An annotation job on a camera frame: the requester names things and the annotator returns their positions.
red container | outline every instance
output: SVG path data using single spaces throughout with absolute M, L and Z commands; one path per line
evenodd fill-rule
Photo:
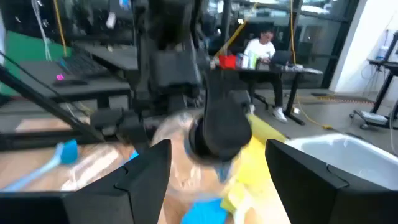
M 218 61 L 223 69 L 235 69 L 236 67 L 236 55 L 220 55 Z

keyboard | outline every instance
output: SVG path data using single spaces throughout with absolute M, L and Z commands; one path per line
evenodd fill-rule
M 100 78 L 109 75 L 108 69 L 85 54 L 75 54 L 60 59 L 57 64 L 65 72 L 65 76 L 74 75 L 79 78 Z

white t-shirt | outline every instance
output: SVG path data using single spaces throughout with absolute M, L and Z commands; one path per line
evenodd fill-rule
M 245 55 L 249 55 L 249 52 L 255 53 L 259 58 L 272 58 L 275 54 L 274 44 L 268 42 L 261 44 L 258 38 L 250 40 L 248 46 L 244 50 Z

laptop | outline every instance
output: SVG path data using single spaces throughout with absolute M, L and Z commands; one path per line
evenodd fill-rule
M 291 56 L 292 53 L 288 50 L 277 50 L 271 58 L 271 65 L 285 66 L 289 62 Z

white sink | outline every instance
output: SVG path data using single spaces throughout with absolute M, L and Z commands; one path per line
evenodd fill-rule
M 285 143 L 345 172 L 398 190 L 398 158 L 358 138 L 326 134 Z

